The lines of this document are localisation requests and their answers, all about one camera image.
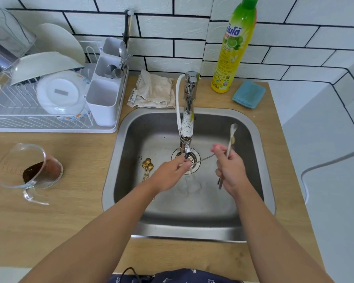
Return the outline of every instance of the dish soap bottle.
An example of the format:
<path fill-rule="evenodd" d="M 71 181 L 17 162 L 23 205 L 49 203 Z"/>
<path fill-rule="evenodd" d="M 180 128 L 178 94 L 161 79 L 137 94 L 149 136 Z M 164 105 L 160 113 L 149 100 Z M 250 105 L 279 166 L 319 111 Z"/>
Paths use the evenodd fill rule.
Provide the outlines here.
<path fill-rule="evenodd" d="M 243 0 L 230 18 L 211 82 L 211 88 L 216 92 L 227 92 L 232 84 L 254 31 L 257 1 Z"/>

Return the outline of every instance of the countertop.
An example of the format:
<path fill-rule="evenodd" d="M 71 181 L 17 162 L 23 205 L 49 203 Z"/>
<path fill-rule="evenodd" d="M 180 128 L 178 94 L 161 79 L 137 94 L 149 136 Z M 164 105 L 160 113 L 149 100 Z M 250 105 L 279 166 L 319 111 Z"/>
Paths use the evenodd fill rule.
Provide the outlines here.
<path fill-rule="evenodd" d="M 126 105 L 137 77 L 130 76 L 120 120 L 133 110 Z M 241 85 L 234 81 L 225 94 L 200 80 L 195 107 L 229 108 L 248 116 L 257 126 L 276 201 L 276 218 L 323 266 L 295 170 L 288 152 L 268 83 L 256 109 L 231 100 Z M 28 203 L 22 191 L 0 187 L 0 266 L 32 267 L 55 247 L 102 213 L 101 195 L 117 133 L 0 133 L 0 159 L 18 142 L 38 144 L 65 169 L 47 190 L 51 205 Z M 246 243 L 131 238 L 116 272 L 129 266 L 138 274 L 195 268 L 236 280 L 257 281 Z"/>

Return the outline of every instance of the chrome faucet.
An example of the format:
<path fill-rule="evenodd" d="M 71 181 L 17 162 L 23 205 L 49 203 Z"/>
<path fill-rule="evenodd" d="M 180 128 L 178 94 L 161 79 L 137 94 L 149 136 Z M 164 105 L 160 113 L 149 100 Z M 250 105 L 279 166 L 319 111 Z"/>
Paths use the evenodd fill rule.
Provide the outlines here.
<path fill-rule="evenodd" d="M 185 77 L 185 92 L 183 95 L 186 100 L 186 105 L 180 118 L 179 101 L 178 101 L 178 89 L 182 77 Z M 177 112 L 177 124 L 180 134 L 180 152 L 185 154 L 185 158 L 188 158 L 188 154 L 191 152 L 190 143 L 193 137 L 193 122 L 194 122 L 194 109 L 193 101 L 197 93 L 197 85 L 199 80 L 199 73 L 195 71 L 188 71 L 185 75 L 181 75 L 178 78 L 176 86 L 176 112 Z"/>

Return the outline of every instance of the person's right arm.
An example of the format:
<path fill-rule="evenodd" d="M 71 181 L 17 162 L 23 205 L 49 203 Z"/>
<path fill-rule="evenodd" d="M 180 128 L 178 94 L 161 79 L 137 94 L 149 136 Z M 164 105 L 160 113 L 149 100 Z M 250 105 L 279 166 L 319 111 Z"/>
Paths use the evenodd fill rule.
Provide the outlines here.
<path fill-rule="evenodd" d="M 276 220 L 249 182 L 243 160 L 214 144 L 216 174 L 235 200 L 260 283 L 334 283 L 328 274 Z"/>

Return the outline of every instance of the hand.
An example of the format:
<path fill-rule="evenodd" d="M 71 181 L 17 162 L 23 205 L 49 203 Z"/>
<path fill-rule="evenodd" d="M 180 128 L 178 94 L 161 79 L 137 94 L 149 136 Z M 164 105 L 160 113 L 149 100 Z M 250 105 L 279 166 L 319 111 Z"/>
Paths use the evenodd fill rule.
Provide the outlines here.
<path fill-rule="evenodd" d="M 184 155 L 180 155 L 172 161 L 162 163 L 147 181 L 150 181 L 158 192 L 169 190 L 191 166 L 192 162 L 186 161 Z"/>
<path fill-rule="evenodd" d="M 227 146 L 222 144 L 214 144 L 211 152 L 214 152 L 218 161 L 216 174 L 223 179 L 223 186 L 227 192 L 233 197 L 237 197 L 242 187 L 250 185 L 248 177 L 245 173 L 243 159 L 231 150 L 230 156 L 226 157 L 225 152 Z"/>

